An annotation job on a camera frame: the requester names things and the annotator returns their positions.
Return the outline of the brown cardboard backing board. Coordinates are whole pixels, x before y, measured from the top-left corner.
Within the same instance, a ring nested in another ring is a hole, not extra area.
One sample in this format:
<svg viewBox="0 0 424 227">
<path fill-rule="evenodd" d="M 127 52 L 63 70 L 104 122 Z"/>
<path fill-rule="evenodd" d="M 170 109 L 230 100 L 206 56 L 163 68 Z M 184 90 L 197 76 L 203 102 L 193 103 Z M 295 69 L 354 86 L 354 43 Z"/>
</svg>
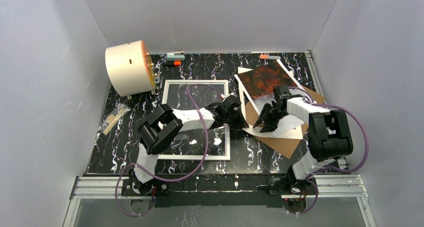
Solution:
<svg viewBox="0 0 424 227">
<path fill-rule="evenodd" d="M 253 124 L 254 117 L 252 118 L 252 121 L 250 120 L 251 117 L 248 117 L 249 123 Z M 282 154 L 284 157 L 290 159 L 293 155 L 295 149 L 297 148 L 298 144 L 301 140 L 304 138 L 304 134 L 308 130 L 308 125 L 303 123 L 301 125 L 302 130 L 302 139 L 287 139 L 287 138 L 267 138 L 267 137 L 255 137 L 257 140 L 263 142 L 273 150 L 277 151 L 278 153 Z"/>
</svg>

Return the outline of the red autumn photo print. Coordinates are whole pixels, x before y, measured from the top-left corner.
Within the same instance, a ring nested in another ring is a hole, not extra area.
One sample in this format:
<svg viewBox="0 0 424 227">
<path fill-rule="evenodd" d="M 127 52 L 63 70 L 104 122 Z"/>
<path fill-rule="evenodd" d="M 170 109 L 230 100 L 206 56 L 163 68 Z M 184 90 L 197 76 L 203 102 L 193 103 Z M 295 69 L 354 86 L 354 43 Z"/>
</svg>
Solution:
<svg viewBox="0 0 424 227">
<path fill-rule="evenodd" d="M 284 67 L 281 60 L 271 61 L 255 69 L 240 67 L 235 78 L 238 83 L 240 82 L 244 86 L 247 98 L 256 110 L 258 117 L 264 105 L 274 99 L 273 89 L 277 86 L 286 85 L 291 94 L 299 94 L 300 98 L 307 98 L 304 93 L 305 89 Z M 253 121 L 256 122 L 258 117 L 254 117 Z M 303 123 L 301 119 L 288 113 L 288 115 L 280 119 L 278 128 L 270 133 L 276 134 L 277 131 L 281 131 L 284 134 L 301 126 Z"/>
</svg>

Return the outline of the white picture frame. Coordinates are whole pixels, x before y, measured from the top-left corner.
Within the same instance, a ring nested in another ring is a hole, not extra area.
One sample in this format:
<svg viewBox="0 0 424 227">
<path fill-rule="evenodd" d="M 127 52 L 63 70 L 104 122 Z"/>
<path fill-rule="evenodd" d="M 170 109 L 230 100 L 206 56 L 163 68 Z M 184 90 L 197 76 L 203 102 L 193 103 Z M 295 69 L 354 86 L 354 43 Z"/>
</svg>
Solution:
<svg viewBox="0 0 424 227">
<path fill-rule="evenodd" d="M 192 110 L 198 107 L 221 102 L 221 94 L 229 93 L 227 80 L 166 80 L 164 83 L 162 104 L 172 109 Z M 209 129 L 208 152 L 206 161 L 229 161 L 230 129 L 227 125 Z M 160 160 L 199 161 L 205 150 L 206 135 L 203 128 L 179 132 L 171 146 L 159 155 Z"/>
</svg>

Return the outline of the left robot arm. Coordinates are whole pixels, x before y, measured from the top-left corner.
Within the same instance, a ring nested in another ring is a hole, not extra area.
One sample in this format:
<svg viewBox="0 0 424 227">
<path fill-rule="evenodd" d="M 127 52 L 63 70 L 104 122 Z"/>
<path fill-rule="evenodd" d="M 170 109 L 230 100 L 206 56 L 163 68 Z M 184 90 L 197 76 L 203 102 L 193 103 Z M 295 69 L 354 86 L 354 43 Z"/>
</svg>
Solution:
<svg viewBox="0 0 424 227">
<path fill-rule="evenodd" d="M 141 124 L 139 153 L 137 161 L 128 172 L 132 186 L 142 190 L 153 179 L 165 182 L 166 179 L 155 175 L 159 154 L 167 149 L 175 137 L 183 131 L 210 129 L 228 125 L 230 129 L 240 130 L 249 125 L 242 113 L 242 103 L 234 95 L 223 95 L 222 102 L 206 107 L 196 106 L 192 110 L 173 109 L 162 104 Z"/>
</svg>

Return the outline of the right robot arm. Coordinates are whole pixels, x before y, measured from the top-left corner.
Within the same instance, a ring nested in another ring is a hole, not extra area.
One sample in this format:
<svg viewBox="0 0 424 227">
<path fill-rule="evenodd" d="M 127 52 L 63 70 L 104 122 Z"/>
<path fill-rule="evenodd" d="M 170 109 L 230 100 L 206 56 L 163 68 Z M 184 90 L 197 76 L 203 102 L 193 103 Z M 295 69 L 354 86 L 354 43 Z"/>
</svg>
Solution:
<svg viewBox="0 0 424 227">
<path fill-rule="evenodd" d="M 308 126 L 308 151 L 274 185 L 291 191 L 311 185 L 310 178 L 335 160 L 353 152 L 347 115 L 343 110 L 330 110 L 308 101 L 301 94 L 292 94 L 289 87 L 273 89 L 274 99 L 266 103 L 254 127 L 262 125 L 261 133 L 274 132 L 280 120 L 289 115 Z"/>
</svg>

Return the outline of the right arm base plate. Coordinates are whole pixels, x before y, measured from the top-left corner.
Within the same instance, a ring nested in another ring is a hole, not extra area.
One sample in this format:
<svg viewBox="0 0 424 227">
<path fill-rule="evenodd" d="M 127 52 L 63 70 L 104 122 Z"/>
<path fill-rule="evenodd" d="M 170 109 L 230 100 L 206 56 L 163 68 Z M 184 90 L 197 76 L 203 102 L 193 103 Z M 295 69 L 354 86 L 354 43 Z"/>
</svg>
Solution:
<svg viewBox="0 0 424 227">
<path fill-rule="evenodd" d="M 266 184 L 256 186 L 257 191 L 264 191 L 271 196 L 293 195 L 300 197 L 301 195 L 314 195 L 316 189 L 312 183 L 316 183 L 312 178 L 309 181 L 302 179 L 290 180 L 285 177 L 271 177 L 266 180 Z"/>
</svg>

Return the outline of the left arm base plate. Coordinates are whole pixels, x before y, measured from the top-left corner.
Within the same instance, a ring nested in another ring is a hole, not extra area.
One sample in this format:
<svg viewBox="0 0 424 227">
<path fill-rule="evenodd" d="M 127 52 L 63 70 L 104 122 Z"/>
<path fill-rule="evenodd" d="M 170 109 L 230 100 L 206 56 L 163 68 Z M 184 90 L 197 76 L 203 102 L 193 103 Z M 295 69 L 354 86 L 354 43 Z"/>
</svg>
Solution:
<svg viewBox="0 0 424 227">
<path fill-rule="evenodd" d="M 126 197 L 154 196 L 162 197 L 170 194 L 170 185 L 166 182 L 152 179 L 147 183 L 141 183 L 137 179 L 125 179 L 120 194 Z"/>
</svg>

